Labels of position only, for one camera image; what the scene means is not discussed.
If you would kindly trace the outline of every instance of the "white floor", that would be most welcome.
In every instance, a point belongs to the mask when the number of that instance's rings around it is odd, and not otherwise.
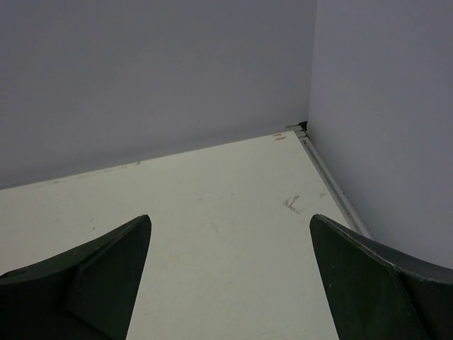
[[[142,214],[136,339],[337,339],[313,214],[345,224],[293,132],[0,191],[0,273]]]

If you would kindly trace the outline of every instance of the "dark green object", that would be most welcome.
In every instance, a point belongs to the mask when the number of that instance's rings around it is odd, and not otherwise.
[[[453,270],[322,215],[310,232],[340,340],[453,339]]]
[[[0,276],[0,339],[126,339],[150,239],[144,215]]]

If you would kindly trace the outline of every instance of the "black plastic part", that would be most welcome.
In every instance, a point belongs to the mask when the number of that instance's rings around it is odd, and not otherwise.
[[[0,339],[126,339],[150,239],[144,215],[0,276]]]
[[[453,270],[322,215],[310,232],[340,340],[453,339]]]
[[[308,124],[309,122],[307,120],[305,120],[304,122],[300,123],[300,127],[302,128],[302,130],[307,133],[308,132]]]

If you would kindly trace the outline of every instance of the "scratch mark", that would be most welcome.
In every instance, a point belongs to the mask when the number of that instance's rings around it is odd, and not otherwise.
[[[84,179],[85,177],[92,176],[92,175],[80,175],[77,176],[75,179]]]
[[[49,185],[52,185],[52,184],[58,184],[58,183],[63,183],[63,182],[66,182],[66,179],[57,179],[57,180],[50,180],[50,181],[46,181],[44,183],[42,183],[41,185],[37,186],[36,188],[42,188],[43,186],[49,186]]]
[[[181,260],[181,254],[174,254],[174,255],[170,256],[170,262],[180,261],[180,260]]]
[[[290,203],[289,200],[291,200],[291,198],[288,198],[285,202],[283,202],[283,205],[287,208],[289,208],[291,211],[294,211],[296,214],[300,214],[299,211],[296,210],[296,208],[294,208],[292,205],[294,204],[294,202],[296,202],[296,200],[299,199],[299,195],[295,196],[292,198],[292,202]]]
[[[214,224],[213,222],[211,222],[211,225],[212,225],[212,227],[214,228],[215,232],[216,232],[217,234],[219,234],[219,230],[217,230],[217,227],[215,226],[215,224]]]

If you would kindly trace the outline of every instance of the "floor scuff mark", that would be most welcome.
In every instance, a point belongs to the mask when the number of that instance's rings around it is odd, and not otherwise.
[[[293,197],[293,198],[288,198],[285,202],[283,202],[283,205],[287,208],[289,208],[291,211],[294,211],[296,214],[300,214],[298,210],[296,210],[295,207],[293,207],[294,202],[299,199],[299,195]]]
[[[215,226],[215,223],[211,222],[212,227],[214,228],[215,232],[219,234],[219,230],[217,230],[217,227]]]

